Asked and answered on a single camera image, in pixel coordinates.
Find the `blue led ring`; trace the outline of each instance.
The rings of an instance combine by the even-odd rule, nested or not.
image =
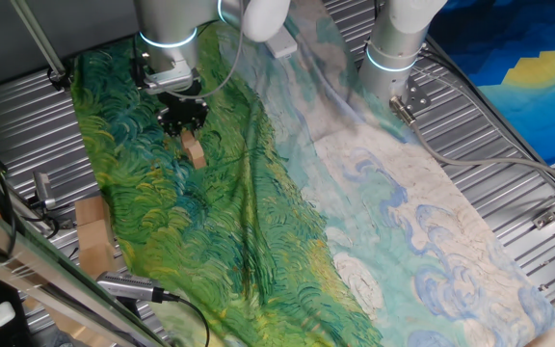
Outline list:
[[[196,36],[197,36],[197,31],[198,28],[194,28],[194,33],[192,33],[192,35],[187,38],[186,40],[183,40],[182,42],[177,42],[177,43],[158,43],[158,42],[154,42],[148,38],[145,37],[145,35],[143,35],[143,33],[141,33],[141,38],[143,38],[143,40],[145,42],[147,42],[148,44],[155,46],[155,47],[159,47],[159,48],[176,48],[176,47],[181,47],[182,45],[186,45],[188,43],[190,43]]]
[[[383,69],[385,71],[389,71],[389,72],[402,72],[402,71],[406,71],[408,69],[410,69],[411,67],[414,67],[414,63],[416,63],[416,59],[414,60],[414,62],[412,62],[412,64],[410,64],[410,66],[408,67],[402,67],[402,68],[390,68],[390,67],[383,67],[382,65],[376,63],[374,61],[374,59],[372,58],[372,56],[370,55],[370,49],[369,47],[366,49],[367,52],[367,58],[370,59],[370,62],[372,62],[372,64],[374,64],[374,66],[376,66],[379,69]]]
[[[222,20],[222,22],[226,23],[226,20],[224,19],[224,15],[222,14],[222,0],[218,0],[218,15],[220,16],[220,19]]]

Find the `gray cable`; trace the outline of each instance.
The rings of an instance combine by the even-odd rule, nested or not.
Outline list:
[[[239,63],[239,57],[241,56],[241,52],[243,51],[243,21],[244,21],[243,17],[245,14],[245,6],[243,3],[243,0],[239,0],[239,6],[241,7],[241,23],[240,23],[241,29],[239,30],[239,47],[237,48],[237,55],[235,56],[235,61],[232,63],[232,68],[230,69],[230,72],[228,73],[228,76],[225,78],[225,80],[220,84],[220,86],[218,86],[213,91],[209,93],[204,93],[201,95],[189,96],[189,95],[184,95],[184,94],[175,93],[175,92],[167,92],[167,93],[185,100],[196,100],[200,98],[209,97],[214,93],[219,92],[226,85],[226,83],[228,83],[228,81],[230,80],[230,77],[232,77],[232,75],[235,73],[235,68],[237,68],[237,63]]]
[[[432,154],[432,156],[437,161],[450,164],[450,165],[457,165],[457,166],[479,166],[479,165],[491,165],[491,164],[501,164],[501,163],[520,164],[520,165],[529,166],[531,168],[535,168],[537,170],[545,171],[546,173],[549,173],[555,177],[554,169],[544,164],[538,163],[536,161],[528,160],[528,159],[520,159],[520,158],[490,158],[490,159],[483,159],[483,160],[449,159],[447,157],[442,156],[441,154],[436,152],[432,147],[430,147],[428,142],[423,138],[423,134],[421,134],[421,130],[419,130],[419,126],[416,124],[416,122],[412,123],[410,125],[410,128],[412,129],[412,131],[414,131],[414,134],[419,139],[419,142],[421,143],[421,145],[423,145],[423,147],[428,152],[430,152],[430,154]]]

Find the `connector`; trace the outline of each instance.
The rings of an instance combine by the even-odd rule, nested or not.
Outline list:
[[[389,105],[391,106],[391,110],[395,112],[397,117],[400,118],[407,126],[411,126],[415,122],[414,115],[412,112],[406,108],[402,99],[398,96],[393,96],[389,100]]]

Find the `wooden block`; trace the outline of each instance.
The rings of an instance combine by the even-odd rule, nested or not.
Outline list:
[[[194,138],[192,131],[186,130],[181,133],[181,144],[183,145],[183,149],[192,147],[196,142],[197,139]]]
[[[68,318],[67,316],[61,314],[58,310],[53,309],[51,307],[45,307],[46,312],[50,318],[55,322],[57,328],[60,331],[69,334],[70,336],[76,338],[84,331],[86,328],[82,324],[76,322],[75,320]]]
[[[95,221],[105,220],[110,224],[111,213],[108,204],[102,197],[79,200],[74,203],[76,208],[76,225],[83,226]]]
[[[33,311],[40,307],[42,303],[32,297],[27,297],[27,299],[23,302],[23,305],[29,308],[30,311]]]
[[[78,254],[81,269],[94,280],[105,271],[117,271],[114,259],[115,251],[111,245],[98,245]]]
[[[61,314],[58,310],[45,307],[48,315],[60,331],[69,334],[73,339],[83,342],[90,347],[108,347],[112,343],[93,330]]]
[[[195,169],[201,169],[207,166],[207,162],[204,159],[204,150],[200,145],[200,142],[196,141],[192,147],[186,149],[186,153],[192,160]]]
[[[86,345],[90,347],[110,347],[113,343],[106,339],[104,336],[100,336],[98,334],[94,334],[92,338],[88,339],[84,342]]]
[[[80,251],[88,250],[98,245],[110,245],[115,248],[115,237],[111,224],[105,220],[99,220],[78,226],[78,244]]]
[[[537,337],[537,339],[530,342],[526,347],[555,347],[555,328]]]
[[[204,157],[196,158],[192,160],[192,164],[194,165],[194,169],[202,169],[207,166],[207,161]]]

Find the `metal bar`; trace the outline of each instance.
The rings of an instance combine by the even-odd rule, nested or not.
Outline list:
[[[10,242],[9,229],[0,219],[1,252]],[[17,234],[13,260],[0,263],[0,280],[120,346],[134,347],[133,340],[144,346],[167,346],[36,232]]]
[[[66,75],[66,68],[64,64],[57,56],[57,52],[53,48],[53,45],[48,40],[48,37],[40,27],[38,20],[31,12],[29,5],[25,0],[10,0],[14,9],[18,13],[20,19],[22,19],[23,23],[27,27],[27,30],[34,38],[34,41],[38,45],[38,48],[46,58],[46,62],[50,65],[50,67],[57,73],[58,76]]]

